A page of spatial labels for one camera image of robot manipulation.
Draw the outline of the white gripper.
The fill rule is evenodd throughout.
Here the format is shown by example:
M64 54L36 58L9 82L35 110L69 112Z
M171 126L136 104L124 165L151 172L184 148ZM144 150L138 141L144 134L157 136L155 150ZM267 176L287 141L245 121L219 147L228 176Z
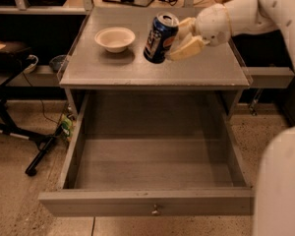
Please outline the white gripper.
M188 17L181 21L178 28L178 37L168 54L168 59L172 61L195 56L206 44L217 46L226 43L232 35L229 10L224 4L202 9L196 18Z

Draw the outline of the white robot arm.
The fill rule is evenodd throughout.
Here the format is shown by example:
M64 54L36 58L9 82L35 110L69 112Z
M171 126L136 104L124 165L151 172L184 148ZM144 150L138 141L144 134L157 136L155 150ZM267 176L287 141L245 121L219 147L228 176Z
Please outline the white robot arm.
M179 24L173 61L192 57L240 33L280 30L295 73L295 0L231 0ZM260 159L251 236L295 236L295 126L285 125Z

